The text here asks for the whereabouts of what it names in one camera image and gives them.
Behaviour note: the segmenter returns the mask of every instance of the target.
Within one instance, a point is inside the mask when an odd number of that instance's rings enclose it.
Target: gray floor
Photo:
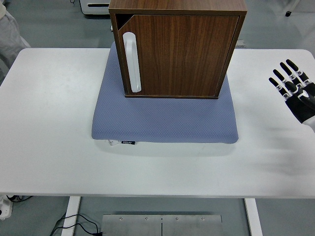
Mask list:
[[[315,10],[314,0],[301,0],[292,15],[285,17],[292,2],[246,0],[248,14],[239,39],[244,40],[247,48],[306,49],[315,55],[315,13],[305,12]],[[83,15],[79,0],[74,4],[69,0],[11,0],[7,10],[32,47],[108,48],[114,41],[109,17]],[[68,197],[33,197],[15,203],[12,216],[0,222],[0,235],[49,235],[65,212],[67,200]],[[314,235],[315,200],[258,199],[257,207],[264,236]],[[100,224],[103,212],[124,209],[221,212],[231,223],[225,227],[227,236],[248,235],[240,200],[83,198],[80,212]],[[79,229],[76,234],[86,235]]]

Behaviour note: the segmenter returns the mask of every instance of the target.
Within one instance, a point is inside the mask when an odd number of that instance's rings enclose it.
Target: cabinet door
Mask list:
[[[133,15],[118,29],[128,96],[213,97],[238,16]],[[136,37],[141,91],[133,93],[123,34]]]

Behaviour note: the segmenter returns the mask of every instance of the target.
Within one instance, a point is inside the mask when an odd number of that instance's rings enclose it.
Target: fabric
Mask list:
[[[2,2],[0,2],[0,20],[5,15],[5,12],[6,12],[5,6],[2,4]]]
[[[19,26],[9,12],[0,19],[0,59],[10,69],[19,52],[30,45],[20,36]]]
[[[219,99],[126,98],[112,45],[94,112],[94,139],[158,143],[234,143],[238,140],[227,78]]]

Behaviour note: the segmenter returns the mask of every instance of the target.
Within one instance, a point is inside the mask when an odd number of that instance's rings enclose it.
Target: black cable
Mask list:
[[[95,222],[93,222],[93,221],[88,220],[88,219],[87,219],[86,217],[84,217],[83,215],[75,214],[75,215],[71,215],[71,216],[67,216],[67,217],[65,217],[65,215],[66,215],[66,213],[63,214],[63,216],[62,216],[59,220],[56,221],[55,226],[54,226],[54,229],[53,229],[52,232],[50,233],[50,236],[52,236],[52,235],[54,234],[54,232],[55,232],[57,229],[69,229],[69,228],[71,228],[71,227],[73,227],[73,226],[76,226],[76,225],[80,225],[80,227],[81,227],[85,232],[87,232],[87,233],[90,234],[90,235],[94,235],[94,236],[102,236],[102,235],[103,235],[102,232],[98,232],[97,224],[96,224]],[[90,233],[90,232],[86,231],[86,229],[84,229],[84,227],[83,227],[80,223],[76,223],[76,224],[74,224],[74,225],[72,225],[72,226],[69,226],[69,227],[57,227],[57,228],[56,228],[56,226],[57,226],[57,224],[58,224],[59,221],[64,220],[64,219],[67,219],[67,218],[70,218],[70,217],[73,217],[73,216],[81,216],[81,217],[83,217],[85,220],[87,220],[88,222],[94,224],[94,225],[96,226],[96,232],[97,232],[97,233],[94,233],[94,234],[93,234],[93,233]]]
[[[25,199],[21,198],[21,200],[17,200],[17,201],[14,201],[14,199],[19,199],[19,196],[14,195],[13,197],[10,198],[10,197],[7,195],[6,197],[7,197],[11,202],[13,202],[13,203],[20,203],[20,202],[24,202],[24,201],[30,199],[30,198],[33,197],[33,196],[29,196],[28,198],[25,198]]]
[[[67,213],[67,212],[65,212],[65,213],[62,215],[62,217],[61,217],[59,220],[56,221],[55,226],[53,227],[53,230],[51,231],[51,233],[50,233],[49,236],[52,236],[52,235],[53,235],[55,227],[57,226],[58,222],[61,221],[61,220],[65,217],[66,213]]]
[[[52,231],[52,235],[55,233],[55,231],[57,230],[57,229],[70,229],[70,228],[72,228],[72,227],[74,227],[74,226],[76,226],[76,225],[79,225],[86,233],[88,233],[88,234],[90,234],[90,235],[94,235],[94,236],[102,236],[103,235],[103,233],[102,232],[97,232],[97,233],[90,233],[89,231],[87,231],[86,229],[84,229],[84,227],[80,224],[80,223],[76,223],[76,224],[74,224],[74,225],[71,225],[71,226],[69,226],[69,227],[57,227],[57,228],[55,228],[53,231]]]

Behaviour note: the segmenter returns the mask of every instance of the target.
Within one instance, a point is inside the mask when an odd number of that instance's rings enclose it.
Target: cabinet top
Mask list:
[[[111,0],[111,13],[246,15],[244,0]]]

